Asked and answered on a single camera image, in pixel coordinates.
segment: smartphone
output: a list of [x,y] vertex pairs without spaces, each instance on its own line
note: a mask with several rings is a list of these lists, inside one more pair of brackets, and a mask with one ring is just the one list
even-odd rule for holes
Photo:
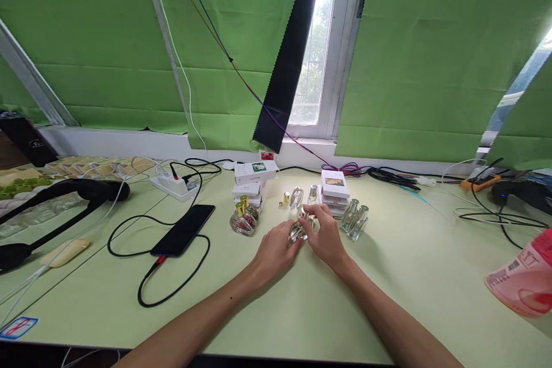
[[214,211],[214,206],[196,204],[176,222],[168,233],[153,247],[152,256],[178,257],[184,253],[191,241]]

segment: window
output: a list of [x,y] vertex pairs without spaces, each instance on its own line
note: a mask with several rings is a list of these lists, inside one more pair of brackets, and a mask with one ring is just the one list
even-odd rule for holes
[[339,106],[352,61],[359,0],[316,0],[287,131],[295,137],[336,137]]
[[513,106],[517,103],[519,98],[523,95],[535,75],[541,70],[542,65],[552,52],[552,28],[546,34],[544,39],[537,46],[522,71],[514,80],[510,88],[504,94],[504,97],[500,100],[493,116],[490,118],[487,130],[483,135],[481,145],[489,146],[495,140],[502,125]]

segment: pink plastic bottle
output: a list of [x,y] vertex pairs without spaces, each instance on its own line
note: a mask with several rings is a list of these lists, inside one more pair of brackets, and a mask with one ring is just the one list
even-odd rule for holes
[[523,316],[552,309],[552,228],[537,236],[517,257],[485,278],[489,290]]

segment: black neck fan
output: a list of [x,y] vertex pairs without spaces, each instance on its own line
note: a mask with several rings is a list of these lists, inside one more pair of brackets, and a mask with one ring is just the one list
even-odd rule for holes
[[91,179],[67,179],[42,190],[23,205],[0,217],[0,224],[3,224],[28,208],[52,198],[72,193],[73,191],[76,191],[85,200],[90,201],[86,209],[32,244],[14,243],[0,246],[0,270],[5,272],[18,267],[34,250],[81,221],[104,202],[114,201],[119,189],[121,189],[121,193],[117,200],[126,200],[131,192],[131,188],[127,183],[121,183],[120,181],[94,181]]

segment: label sticker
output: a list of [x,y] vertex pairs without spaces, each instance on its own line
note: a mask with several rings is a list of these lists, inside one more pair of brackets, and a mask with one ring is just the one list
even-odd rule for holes
[[29,330],[38,323],[38,318],[29,318],[21,316],[10,323],[0,332],[0,338],[15,340],[25,335]]

